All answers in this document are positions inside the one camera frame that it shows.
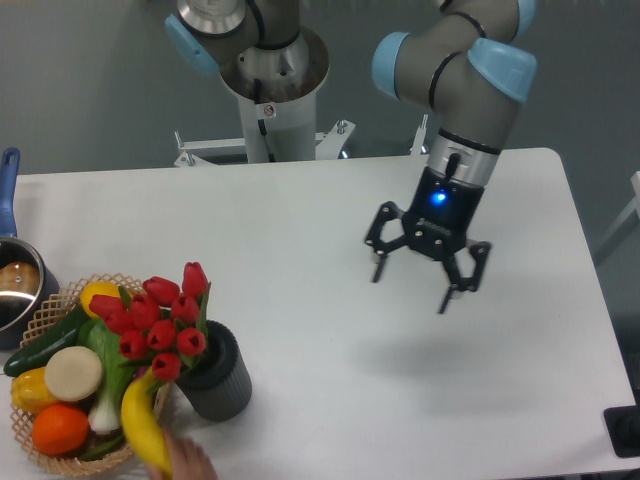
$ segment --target blue joint cap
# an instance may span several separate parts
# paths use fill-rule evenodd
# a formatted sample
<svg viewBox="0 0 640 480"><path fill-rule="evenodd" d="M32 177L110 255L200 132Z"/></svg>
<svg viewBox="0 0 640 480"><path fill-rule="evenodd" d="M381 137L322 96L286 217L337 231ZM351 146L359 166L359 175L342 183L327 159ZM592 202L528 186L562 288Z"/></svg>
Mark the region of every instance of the blue joint cap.
<svg viewBox="0 0 640 480"><path fill-rule="evenodd" d="M486 38L479 38L467 53L473 65L491 85L519 103L527 101L538 62L528 52Z"/></svg>
<svg viewBox="0 0 640 480"><path fill-rule="evenodd" d="M533 22L533 17L536 16L536 0L518 0L518 12L519 21L516 38L526 32Z"/></svg>
<svg viewBox="0 0 640 480"><path fill-rule="evenodd" d="M164 29L171 42L184 60L202 75L214 75L220 67L202 45L191 35L175 15L169 15L164 22Z"/></svg>
<svg viewBox="0 0 640 480"><path fill-rule="evenodd" d="M396 93L396 60L404 39L405 32L394 32L387 35L378 45L371 62L371 77L379 90L390 97L398 99Z"/></svg>

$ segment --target yellow banana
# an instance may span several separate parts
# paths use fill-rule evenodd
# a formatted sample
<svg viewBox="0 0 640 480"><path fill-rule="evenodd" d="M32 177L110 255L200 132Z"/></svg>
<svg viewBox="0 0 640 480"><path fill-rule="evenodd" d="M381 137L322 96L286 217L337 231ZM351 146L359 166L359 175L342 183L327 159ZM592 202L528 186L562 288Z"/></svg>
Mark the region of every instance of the yellow banana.
<svg viewBox="0 0 640 480"><path fill-rule="evenodd" d="M122 399L122 430L131 448L143 463L158 467L171 478L169 451L162 430L153 416L151 395L147 393L154 380L155 376L149 369L127 387Z"/></svg>

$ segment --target red tulip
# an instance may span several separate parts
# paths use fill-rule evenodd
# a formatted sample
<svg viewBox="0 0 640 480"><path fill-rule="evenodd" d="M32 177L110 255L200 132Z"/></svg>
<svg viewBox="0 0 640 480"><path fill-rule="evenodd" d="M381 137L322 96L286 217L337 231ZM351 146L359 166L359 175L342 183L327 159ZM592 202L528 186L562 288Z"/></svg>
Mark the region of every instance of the red tulip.
<svg viewBox="0 0 640 480"><path fill-rule="evenodd" d="M207 340L197 328L189 327L178 333L178 351L188 357L195 357L207 348Z"/></svg>
<svg viewBox="0 0 640 480"><path fill-rule="evenodd" d="M151 328L160 320L160 307L149 295L135 295L131 299L130 310L138 330Z"/></svg>
<svg viewBox="0 0 640 480"><path fill-rule="evenodd" d="M139 360L149 351L147 339L138 330L129 330L120 337L120 354L130 360Z"/></svg>
<svg viewBox="0 0 640 480"><path fill-rule="evenodd" d="M89 310L105 319L112 312L123 312L127 309L120 297L94 295L89 302Z"/></svg>
<svg viewBox="0 0 640 480"><path fill-rule="evenodd" d="M186 295L197 298L209 287L209 280L198 262L187 262L184 266L184 277L182 280L182 291Z"/></svg>
<svg viewBox="0 0 640 480"><path fill-rule="evenodd" d="M200 316L200 307L193 297L181 293L171 304L171 318L192 325Z"/></svg>
<svg viewBox="0 0 640 480"><path fill-rule="evenodd" d="M107 328L117 335L124 335L129 330L135 330L136 325L133 323L133 314L127 310L121 312L111 312L104 319Z"/></svg>
<svg viewBox="0 0 640 480"><path fill-rule="evenodd" d="M160 353L153 359L151 368L156 378L163 382L173 382L180 376L182 362L175 353Z"/></svg>
<svg viewBox="0 0 640 480"><path fill-rule="evenodd" d="M173 320L158 320L147 335L147 344L154 350L167 350L173 345L177 334Z"/></svg>
<svg viewBox="0 0 640 480"><path fill-rule="evenodd" d="M177 283L162 277L151 277L142 284L142 287L162 307L170 307L180 293Z"/></svg>

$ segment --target yellow bell pepper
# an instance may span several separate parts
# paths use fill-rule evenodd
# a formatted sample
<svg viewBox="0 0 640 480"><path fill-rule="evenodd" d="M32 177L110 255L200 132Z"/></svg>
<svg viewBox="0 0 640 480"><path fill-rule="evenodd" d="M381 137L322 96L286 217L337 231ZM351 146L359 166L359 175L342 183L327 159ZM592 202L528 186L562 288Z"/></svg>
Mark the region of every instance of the yellow bell pepper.
<svg viewBox="0 0 640 480"><path fill-rule="evenodd" d="M38 414L59 400L51 395L44 383L45 367L29 370L11 383L11 399L25 412Z"/></svg>

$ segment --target yellow lemon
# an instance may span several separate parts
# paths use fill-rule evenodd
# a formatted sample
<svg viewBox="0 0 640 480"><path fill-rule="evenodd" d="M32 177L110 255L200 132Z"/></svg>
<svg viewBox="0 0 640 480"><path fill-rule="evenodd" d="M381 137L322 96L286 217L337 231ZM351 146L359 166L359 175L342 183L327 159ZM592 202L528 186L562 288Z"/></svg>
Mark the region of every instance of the yellow lemon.
<svg viewBox="0 0 640 480"><path fill-rule="evenodd" d="M118 293L118 286L115 283L110 282L91 282L80 292L80 303L87 315L91 318L96 318L98 315L93 313L89 308L91 299L94 295L107 295L109 297L120 297Z"/></svg>

